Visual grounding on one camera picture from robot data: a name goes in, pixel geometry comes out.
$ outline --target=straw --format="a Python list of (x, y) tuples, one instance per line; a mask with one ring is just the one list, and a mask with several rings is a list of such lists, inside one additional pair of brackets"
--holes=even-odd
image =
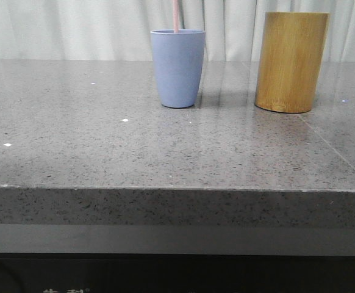
[(173, 32), (179, 32), (179, 0), (173, 0)]

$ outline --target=curtain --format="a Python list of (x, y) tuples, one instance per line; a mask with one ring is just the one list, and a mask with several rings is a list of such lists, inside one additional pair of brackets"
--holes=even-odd
[[(181, 27), (207, 60), (258, 61), (269, 11), (330, 13), (323, 60), (355, 61), (355, 0), (181, 0)], [(0, 0), (0, 59), (151, 60), (165, 28), (172, 0)]]

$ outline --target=wooden cylinder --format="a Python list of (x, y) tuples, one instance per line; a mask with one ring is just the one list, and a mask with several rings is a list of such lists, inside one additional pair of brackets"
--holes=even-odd
[(266, 13), (255, 105), (283, 113), (312, 109), (328, 18), (328, 13)]

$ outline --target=bamboo cup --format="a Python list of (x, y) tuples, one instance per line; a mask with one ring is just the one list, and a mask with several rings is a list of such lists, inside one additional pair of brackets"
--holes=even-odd
[(328, 18), (328, 13), (266, 13), (256, 106), (283, 113), (312, 109)]

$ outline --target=granite countertop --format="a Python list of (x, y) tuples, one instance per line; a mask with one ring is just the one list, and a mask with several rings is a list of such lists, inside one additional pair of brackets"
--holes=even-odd
[(305, 114), (255, 107), (257, 67), (169, 109), (151, 62), (0, 60), (0, 223), (355, 228), (355, 63)]

